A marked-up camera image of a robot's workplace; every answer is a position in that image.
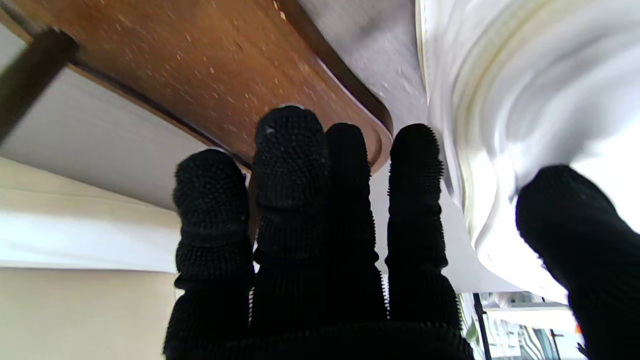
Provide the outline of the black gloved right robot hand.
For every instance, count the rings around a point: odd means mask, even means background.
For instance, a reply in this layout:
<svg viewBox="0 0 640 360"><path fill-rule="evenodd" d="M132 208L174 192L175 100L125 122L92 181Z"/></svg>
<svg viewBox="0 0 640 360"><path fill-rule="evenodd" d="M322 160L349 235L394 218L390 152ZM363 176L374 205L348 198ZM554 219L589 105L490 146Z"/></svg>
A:
<svg viewBox="0 0 640 360"><path fill-rule="evenodd" d="M441 222L435 133L403 127L391 147L386 265L377 268L370 166L361 130L296 105L260 119L251 179L224 151L176 168L182 226L167 360L471 360ZM637 360L639 235L599 187L546 166L519 192L516 227L567 301L590 360Z"/></svg>

